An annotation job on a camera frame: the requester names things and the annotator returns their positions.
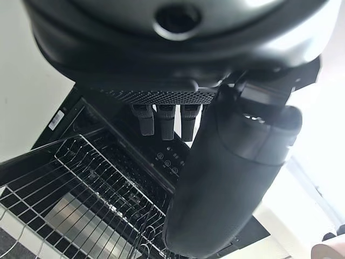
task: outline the button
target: button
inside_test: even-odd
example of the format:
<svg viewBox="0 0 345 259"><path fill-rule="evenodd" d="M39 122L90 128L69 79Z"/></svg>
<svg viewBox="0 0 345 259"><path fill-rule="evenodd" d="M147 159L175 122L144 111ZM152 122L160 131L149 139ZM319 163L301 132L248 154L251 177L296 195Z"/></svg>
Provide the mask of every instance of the button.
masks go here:
<svg viewBox="0 0 345 259"><path fill-rule="evenodd" d="M164 154L163 154L163 153L158 153L158 154L157 154L157 157L158 157L159 159L163 159L163 158L164 158Z"/></svg>

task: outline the dish rack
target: dish rack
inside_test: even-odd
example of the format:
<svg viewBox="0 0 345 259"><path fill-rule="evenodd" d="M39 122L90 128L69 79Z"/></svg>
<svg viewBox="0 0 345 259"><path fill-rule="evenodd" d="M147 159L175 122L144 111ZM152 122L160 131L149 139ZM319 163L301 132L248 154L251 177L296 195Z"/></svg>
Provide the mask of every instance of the dish rack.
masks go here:
<svg viewBox="0 0 345 259"><path fill-rule="evenodd" d="M0 258L29 234L39 239L30 249L36 258L51 258L51 250L73 259L184 258L162 240L170 196L110 134L78 135L41 150L49 162L29 172L24 165L20 176L10 173L0 182L0 222L21 223Z"/></svg>

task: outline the vent grille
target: vent grille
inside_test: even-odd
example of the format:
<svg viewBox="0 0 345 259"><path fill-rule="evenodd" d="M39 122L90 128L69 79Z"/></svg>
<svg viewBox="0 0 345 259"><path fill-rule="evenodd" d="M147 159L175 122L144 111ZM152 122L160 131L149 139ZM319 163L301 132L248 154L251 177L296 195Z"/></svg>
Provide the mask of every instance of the vent grille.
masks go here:
<svg viewBox="0 0 345 259"><path fill-rule="evenodd" d="M136 92L136 91L110 91L107 94L119 101L128 104L209 104L216 95L216 91L198 92Z"/></svg>

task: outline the dishwasher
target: dishwasher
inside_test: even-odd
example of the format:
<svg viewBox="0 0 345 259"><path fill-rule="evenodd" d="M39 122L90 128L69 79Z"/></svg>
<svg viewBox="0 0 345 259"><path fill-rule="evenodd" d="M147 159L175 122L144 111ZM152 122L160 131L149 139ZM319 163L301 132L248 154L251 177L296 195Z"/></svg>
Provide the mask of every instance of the dishwasher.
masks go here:
<svg viewBox="0 0 345 259"><path fill-rule="evenodd" d="M36 258L185 258L162 232L189 147L155 128L142 136L128 105L74 86L33 149L0 164L0 227L13 239L0 258L21 244ZM269 235L252 217L210 259Z"/></svg>

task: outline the white wall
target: white wall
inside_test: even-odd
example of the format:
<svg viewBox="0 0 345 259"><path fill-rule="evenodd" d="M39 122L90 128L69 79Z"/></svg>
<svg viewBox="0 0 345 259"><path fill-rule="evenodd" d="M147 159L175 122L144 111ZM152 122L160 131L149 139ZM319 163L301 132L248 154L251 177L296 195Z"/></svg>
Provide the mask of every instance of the white wall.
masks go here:
<svg viewBox="0 0 345 259"><path fill-rule="evenodd" d="M39 53L20 0L0 1L0 161L28 151L73 82Z"/></svg>

